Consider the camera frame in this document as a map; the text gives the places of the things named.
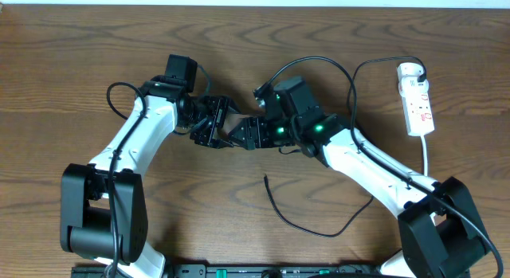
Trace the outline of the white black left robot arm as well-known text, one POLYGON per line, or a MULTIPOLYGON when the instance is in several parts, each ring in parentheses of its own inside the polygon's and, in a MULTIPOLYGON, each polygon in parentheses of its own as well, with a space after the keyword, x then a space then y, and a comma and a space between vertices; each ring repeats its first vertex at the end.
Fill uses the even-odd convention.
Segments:
POLYGON ((147 242, 143 177, 175 128, 212 135, 239 109, 228 96, 191 96, 185 82, 149 80, 133 90, 134 107, 112 141, 62 174, 60 244, 104 264, 106 277, 161 277, 166 258, 147 242))

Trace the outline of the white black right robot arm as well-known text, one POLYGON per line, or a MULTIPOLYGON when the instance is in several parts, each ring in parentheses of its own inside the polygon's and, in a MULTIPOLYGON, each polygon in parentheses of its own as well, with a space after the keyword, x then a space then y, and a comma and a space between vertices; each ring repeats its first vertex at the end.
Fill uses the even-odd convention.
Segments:
POLYGON ((342 116, 328 114, 300 77, 255 91, 264 116, 245 117, 228 134, 247 150, 297 145, 357 182, 398 220, 401 250, 380 265, 385 276, 462 277, 492 251, 467 187, 438 182, 391 158, 342 116))

